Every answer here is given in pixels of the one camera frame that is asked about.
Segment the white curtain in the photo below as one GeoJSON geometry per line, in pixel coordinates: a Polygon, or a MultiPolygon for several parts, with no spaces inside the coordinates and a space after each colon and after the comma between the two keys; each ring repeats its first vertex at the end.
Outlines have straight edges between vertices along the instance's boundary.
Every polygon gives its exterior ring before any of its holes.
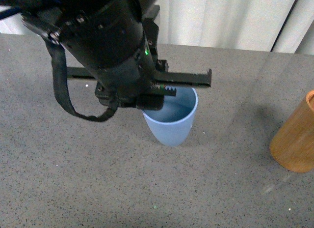
{"type": "Polygon", "coordinates": [[[274,47],[275,52],[295,53],[314,20],[314,0],[298,0],[274,47]]]}
{"type": "Polygon", "coordinates": [[[295,0],[158,0],[160,43],[270,51],[295,0]]]}
{"type": "MultiPolygon", "coordinates": [[[[295,0],[158,0],[159,43],[270,51],[295,0]]],[[[314,54],[314,0],[298,0],[274,51],[314,54]]],[[[31,34],[21,16],[1,33],[31,34]]]]}

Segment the blue cup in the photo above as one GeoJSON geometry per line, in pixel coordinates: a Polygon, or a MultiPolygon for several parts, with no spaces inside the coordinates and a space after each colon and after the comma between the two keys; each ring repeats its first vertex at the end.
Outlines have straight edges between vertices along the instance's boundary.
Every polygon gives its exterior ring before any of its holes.
{"type": "Polygon", "coordinates": [[[153,135],[166,146],[178,146],[188,136],[198,98],[194,88],[177,87],[177,95],[165,96],[161,110],[143,110],[153,135]]]}

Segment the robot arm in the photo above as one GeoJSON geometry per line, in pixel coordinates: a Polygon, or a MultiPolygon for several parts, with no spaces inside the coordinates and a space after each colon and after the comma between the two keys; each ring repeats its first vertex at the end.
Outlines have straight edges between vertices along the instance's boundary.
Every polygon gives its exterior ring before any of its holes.
{"type": "Polygon", "coordinates": [[[18,9],[25,26],[45,40],[52,57],[54,93],[62,108],[87,120],[105,121],[118,107],[161,109],[164,96],[176,94],[165,85],[211,84],[211,70],[201,75],[169,73],[167,61],[158,60],[158,26],[147,16],[154,1],[0,0],[0,4],[22,5],[18,9]],[[84,68],[67,67],[64,47],[84,68]],[[103,115],[83,116],[74,110],[69,77],[97,80],[95,94],[108,107],[103,115]]]}

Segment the brown cylinder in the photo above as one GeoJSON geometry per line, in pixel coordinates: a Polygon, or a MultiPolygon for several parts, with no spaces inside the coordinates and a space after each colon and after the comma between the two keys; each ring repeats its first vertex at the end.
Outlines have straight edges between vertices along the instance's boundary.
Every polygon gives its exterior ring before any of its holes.
{"type": "Polygon", "coordinates": [[[314,90],[310,91],[270,143],[273,158],[284,168],[314,168],[314,90]]]}

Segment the gray countertop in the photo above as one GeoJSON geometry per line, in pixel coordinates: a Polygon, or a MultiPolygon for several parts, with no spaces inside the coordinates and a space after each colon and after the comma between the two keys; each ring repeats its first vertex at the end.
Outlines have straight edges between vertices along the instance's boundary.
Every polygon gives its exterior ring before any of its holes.
{"type": "MultiPolygon", "coordinates": [[[[158,51],[169,71],[213,71],[212,88],[197,90],[190,135],[174,148],[136,109],[105,123],[67,114],[53,96],[44,42],[0,35],[1,228],[314,227],[314,171],[288,171],[268,148],[314,88],[314,57],[158,51]]],[[[95,84],[69,82],[79,112],[103,111],[95,84]]]]}

